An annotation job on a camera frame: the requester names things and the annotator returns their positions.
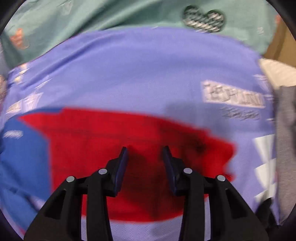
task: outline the green fabric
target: green fabric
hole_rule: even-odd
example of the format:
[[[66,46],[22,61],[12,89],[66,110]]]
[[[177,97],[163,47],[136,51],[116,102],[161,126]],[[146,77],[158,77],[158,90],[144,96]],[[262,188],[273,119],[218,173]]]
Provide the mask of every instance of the green fabric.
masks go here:
[[[5,59],[12,68],[46,53],[84,31],[133,26],[188,28],[184,9],[198,6],[225,15],[222,34],[264,53],[275,32],[276,11],[266,0],[27,0],[1,35]],[[11,42],[22,29],[21,47]]]

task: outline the printed logo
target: printed logo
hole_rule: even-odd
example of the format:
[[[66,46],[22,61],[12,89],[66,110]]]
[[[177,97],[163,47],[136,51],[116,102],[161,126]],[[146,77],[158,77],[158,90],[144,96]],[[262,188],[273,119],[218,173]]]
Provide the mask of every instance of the printed logo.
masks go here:
[[[32,93],[23,99],[23,112],[28,112],[36,108],[43,93]]]
[[[23,136],[23,131],[17,131],[17,130],[12,130],[12,131],[7,131],[4,133],[3,138],[16,138],[19,139]]]
[[[237,105],[252,108],[265,108],[261,93],[243,90],[211,80],[202,82],[205,102]]]
[[[25,41],[22,28],[18,28],[15,35],[12,35],[10,37],[10,40],[13,43],[13,45],[18,49],[26,49],[30,46],[30,44],[27,41]]]
[[[238,108],[233,107],[222,107],[222,116],[228,119],[231,118],[237,118],[240,120],[247,120],[247,119],[253,119],[253,120],[259,120],[259,112],[249,110],[249,111],[241,111]]]
[[[18,101],[8,108],[6,114],[16,114],[20,111],[21,111],[21,101]]]
[[[31,111],[33,109],[35,109],[37,107],[37,104],[41,98],[43,93],[32,93],[30,95],[28,95],[26,98],[21,99],[20,101],[14,103],[12,106],[10,106],[6,112],[8,116],[8,118],[10,118],[11,116],[22,112],[28,112]]]

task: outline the beige fabric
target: beige fabric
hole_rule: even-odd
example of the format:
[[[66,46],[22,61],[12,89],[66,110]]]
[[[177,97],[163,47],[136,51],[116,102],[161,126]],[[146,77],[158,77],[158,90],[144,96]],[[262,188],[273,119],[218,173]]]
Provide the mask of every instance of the beige fabric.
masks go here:
[[[274,89],[278,89],[281,85],[296,85],[296,68],[265,58],[261,59],[259,64]]]

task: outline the white patch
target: white patch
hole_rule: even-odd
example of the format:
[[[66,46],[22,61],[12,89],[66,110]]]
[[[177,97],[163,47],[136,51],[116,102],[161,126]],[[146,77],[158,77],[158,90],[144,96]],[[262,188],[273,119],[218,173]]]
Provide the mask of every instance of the white patch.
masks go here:
[[[63,3],[61,4],[61,6],[62,6],[62,15],[64,16],[69,15],[73,7],[73,0]]]
[[[35,93],[28,95],[26,98],[14,103],[6,112],[8,118],[18,113],[25,113],[37,107],[37,104],[43,93]]]
[[[23,136],[23,131],[17,131],[17,130],[12,130],[12,131],[7,131],[4,133],[3,138],[16,138],[19,139]]]
[[[28,112],[36,108],[43,93],[32,93],[23,99],[22,112]]]
[[[21,100],[10,106],[6,114],[16,114],[21,111]]]
[[[243,90],[211,80],[203,81],[202,89],[204,102],[265,108],[264,98],[261,93]]]
[[[257,28],[257,34],[264,34],[264,29],[263,29],[263,27],[258,27],[258,28]]]
[[[276,194],[276,158],[271,159],[274,134],[253,139],[262,165],[255,168],[255,175],[264,191],[255,196],[257,202],[262,202]]]
[[[44,82],[42,82],[40,85],[38,85],[37,87],[35,87],[35,89],[40,89],[41,87],[43,87],[48,81],[50,81],[51,79],[48,79],[49,76],[47,75],[45,78],[44,78]]]

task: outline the heart-shaped print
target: heart-shaped print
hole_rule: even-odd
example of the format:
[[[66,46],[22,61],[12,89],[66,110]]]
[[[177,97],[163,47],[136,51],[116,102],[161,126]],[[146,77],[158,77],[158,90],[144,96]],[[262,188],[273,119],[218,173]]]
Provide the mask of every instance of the heart-shaped print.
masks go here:
[[[188,27],[202,32],[219,32],[225,24],[225,16],[218,10],[204,14],[197,6],[187,6],[183,13],[183,21]]]

